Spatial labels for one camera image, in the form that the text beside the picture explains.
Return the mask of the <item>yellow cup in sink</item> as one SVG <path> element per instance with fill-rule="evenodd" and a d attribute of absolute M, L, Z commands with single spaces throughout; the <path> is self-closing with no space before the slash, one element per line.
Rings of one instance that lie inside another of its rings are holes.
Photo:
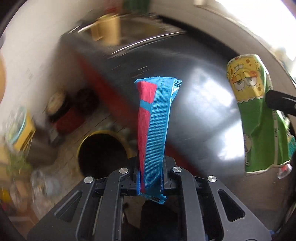
<path fill-rule="evenodd" d="M 97 19 L 90 27 L 93 41 L 102 40 L 104 44 L 116 46 L 120 44 L 121 25 L 118 14 L 106 14 Z"/>

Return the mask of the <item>steel kitchen sink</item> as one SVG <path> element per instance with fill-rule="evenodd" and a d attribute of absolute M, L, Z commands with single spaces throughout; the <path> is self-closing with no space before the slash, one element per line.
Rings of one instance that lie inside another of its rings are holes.
<path fill-rule="evenodd" d="M 90 25 L 80 25 L 68 33 L 74 37 L 81 50 L 116 56 L 154 41 L 184 34 L 185 31 L 163 23 L 154 15 L 122 15 L 118 45 L 112 46 L 102 40 L 92 40 Z"/>

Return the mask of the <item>green SpongeBob snack bag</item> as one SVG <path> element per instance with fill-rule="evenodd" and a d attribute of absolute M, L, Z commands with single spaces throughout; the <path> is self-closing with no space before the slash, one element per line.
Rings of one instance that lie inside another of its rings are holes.
<path fill-rule="evenodd" d="M 227 79 L 242 120 L 245 172 L 257 175 L 289 164 L 295 153 L 295 137 L 283 112 L 269 108 L 265 102 L 273 84 L 260 57 L 245 54 L 231 59 Z"/>

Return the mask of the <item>blue red snack wrapper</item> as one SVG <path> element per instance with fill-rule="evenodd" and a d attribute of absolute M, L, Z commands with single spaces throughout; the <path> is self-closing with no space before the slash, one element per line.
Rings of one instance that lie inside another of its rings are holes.
<path fill-rule="evenodd" d="M 139 93 L 137 146 L 139 173 L 137 192 L 164 204 L 163 160 L 171 104 L 182 81 L 174 77 L 149 77 L 135 81 Z"/>

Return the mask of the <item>red dark container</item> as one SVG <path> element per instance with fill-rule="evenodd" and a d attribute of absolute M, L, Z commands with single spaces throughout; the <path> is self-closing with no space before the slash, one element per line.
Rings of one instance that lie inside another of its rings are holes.
<path fill-rule="evenodd" d="M 90 88 L 83 88 L 74 96 L 60 90 L 50 97 L 45 112 L 56 131 L 67 135 L 84 124 L 98 107 L 99 99 Z"/>

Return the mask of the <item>black trash bin yellow rim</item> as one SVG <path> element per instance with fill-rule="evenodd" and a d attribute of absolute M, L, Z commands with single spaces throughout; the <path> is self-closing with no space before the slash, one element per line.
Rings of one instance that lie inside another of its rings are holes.
<path fill-rule="evenodd" d="M 88 135 L 79 145 L 77 161 L 83 176 L 94 179 L 109 176 L 120 168 L 131 167 L 132 151 L 119 134 L 100 130 Z"/>

